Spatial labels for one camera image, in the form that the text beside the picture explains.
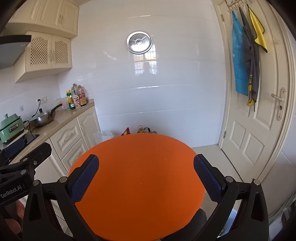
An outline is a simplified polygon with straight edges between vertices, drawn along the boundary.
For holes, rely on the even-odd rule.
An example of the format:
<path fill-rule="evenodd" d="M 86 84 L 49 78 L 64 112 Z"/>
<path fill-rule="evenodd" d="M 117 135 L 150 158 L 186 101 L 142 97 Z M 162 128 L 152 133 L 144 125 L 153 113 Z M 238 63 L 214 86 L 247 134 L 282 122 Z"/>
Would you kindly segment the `person's left hand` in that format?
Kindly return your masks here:
<path fill-rule="evenodd" d="M 9 213 L 9 218 L 5 219 L 11 231 L 18 235 L 23 230 L 23 217 L 25 213 L 25 206 L 19 200 L 6 207 Z"/>

